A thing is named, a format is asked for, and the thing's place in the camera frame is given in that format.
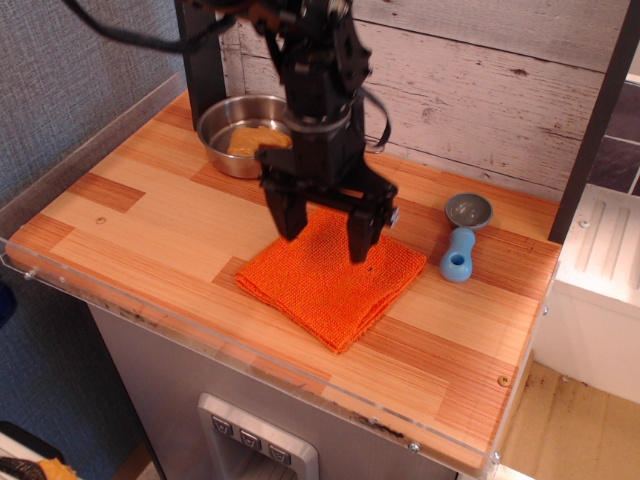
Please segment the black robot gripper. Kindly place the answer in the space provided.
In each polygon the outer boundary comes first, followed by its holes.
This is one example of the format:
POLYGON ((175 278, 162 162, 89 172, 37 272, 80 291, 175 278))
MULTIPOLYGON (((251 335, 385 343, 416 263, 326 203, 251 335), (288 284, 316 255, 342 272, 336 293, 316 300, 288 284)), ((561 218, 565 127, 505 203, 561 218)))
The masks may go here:
POLYGON ((285 114, 293 145, 262 148, 256 159, 263 167, 261 185, 279 234, 296 239, 306 228, 307 202, 351 212, 347 231, 350 260, 366 261, 384 225, 393 226, 399 211, 393 205, 395 185, 364 160, 364 114, 348 112, 332 123, 310 124, 285 114))

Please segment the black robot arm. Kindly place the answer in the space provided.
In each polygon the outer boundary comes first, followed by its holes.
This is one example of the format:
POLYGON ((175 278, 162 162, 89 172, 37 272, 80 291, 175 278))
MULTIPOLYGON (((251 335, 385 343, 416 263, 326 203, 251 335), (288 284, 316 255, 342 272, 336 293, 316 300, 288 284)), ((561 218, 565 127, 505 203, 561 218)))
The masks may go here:
POLYGON ((284 123, 291 146, 261 147, 261 186, 282 237, 307 225, 307 205, 347 213, 352 262, 366 260, 384 226, 397 218, 395 185, 365 161, 371 52, 359 40, 349 1, 195 1, 224 23, 251 22, 261 35, 283 85, 284 123))

